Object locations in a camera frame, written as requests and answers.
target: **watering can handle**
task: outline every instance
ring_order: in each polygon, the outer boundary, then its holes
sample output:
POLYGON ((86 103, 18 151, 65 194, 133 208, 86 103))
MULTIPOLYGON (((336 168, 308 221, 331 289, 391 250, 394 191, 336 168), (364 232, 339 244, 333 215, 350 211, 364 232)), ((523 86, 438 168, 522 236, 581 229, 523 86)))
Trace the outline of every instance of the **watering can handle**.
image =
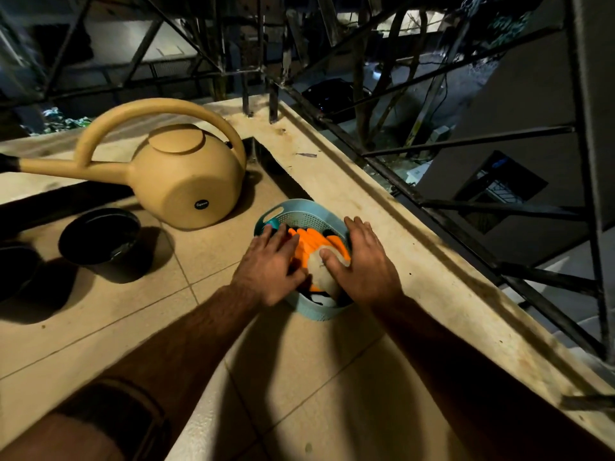
POLYGON ((233 145, 231 151, 245 170, 246 158, 243 142, 222 116, 196 103, 175 98, 146 98, 128 102, 103 113, 90 124, 79 137, 75 148, 74 161, 78 168, 87 167, 100 141, 120 124, 143 115, 173 113, 199 118, 217 127, 233 145))

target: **parked car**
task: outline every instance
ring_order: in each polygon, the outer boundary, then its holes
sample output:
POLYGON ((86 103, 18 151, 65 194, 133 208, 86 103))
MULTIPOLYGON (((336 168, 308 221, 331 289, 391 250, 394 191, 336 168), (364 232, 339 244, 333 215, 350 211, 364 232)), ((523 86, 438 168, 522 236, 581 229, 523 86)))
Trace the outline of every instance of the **parked car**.
MULTIPOLYGON (((353 90, 351 82, 335 78, 314 84, 304 90, 301 95, 323 113, 331 113, 352 105, 353 90)), ((363 87, 363 91, 367 96, 372 95, 366 87, 363 87)), ((331 116, 333 123, 343 123, 353 119, 355 119, 354 108, 331 116)))

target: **left hand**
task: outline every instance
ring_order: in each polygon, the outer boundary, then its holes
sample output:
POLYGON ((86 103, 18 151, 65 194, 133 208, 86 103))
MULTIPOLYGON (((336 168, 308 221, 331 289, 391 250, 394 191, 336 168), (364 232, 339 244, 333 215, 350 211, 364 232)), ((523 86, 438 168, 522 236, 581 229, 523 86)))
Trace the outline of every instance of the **left hand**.
POLYGON ((266 225, 263 234, 256 236, 250 243, 233 275, 231 286, 254 295, 260 305, 276 304, 308 277, 305 269, 288 274, 299 236, 289 240, 287 231, 283 223, 277 233, 271 236, 271 225, 266 225))

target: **blue plastic basket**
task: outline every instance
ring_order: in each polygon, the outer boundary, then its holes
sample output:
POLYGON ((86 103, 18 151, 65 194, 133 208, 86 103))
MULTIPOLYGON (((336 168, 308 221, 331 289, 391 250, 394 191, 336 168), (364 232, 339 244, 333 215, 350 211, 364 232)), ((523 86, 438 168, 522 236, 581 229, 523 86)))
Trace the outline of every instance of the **blue plastic basket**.
MULTIPOLYGON (((258 219, 254 226, 254 236, 260 235, 265 225, 272 220, 276 220, 278 224, 286 223, 289 227, 313 228, 321 234, 325 232, 331 234, 329 231, 332 231, 340 237, 348 252, 351 252, 348 228, 344 222, 312 200, 289 199, 276 205, 258 219)), ((329 320, 348 307, 338 305, 331 297, 324 295, 312 294, 312 298, 318 302, 310 300, 298 291, 293 291, 286 297, 286 301, 304 317, 317 321, 329 320)))

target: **watering can lid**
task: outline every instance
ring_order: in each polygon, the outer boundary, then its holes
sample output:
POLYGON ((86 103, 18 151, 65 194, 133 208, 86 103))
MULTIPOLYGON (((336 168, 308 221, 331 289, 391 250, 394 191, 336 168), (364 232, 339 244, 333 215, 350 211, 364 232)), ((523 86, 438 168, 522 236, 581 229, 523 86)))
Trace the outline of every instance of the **watering can lid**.
POLYGON ((205 133, 193 124, 168 125, 151 131, 148 142, 160 152, 180 154, 201 148, 205 143, 205 133))

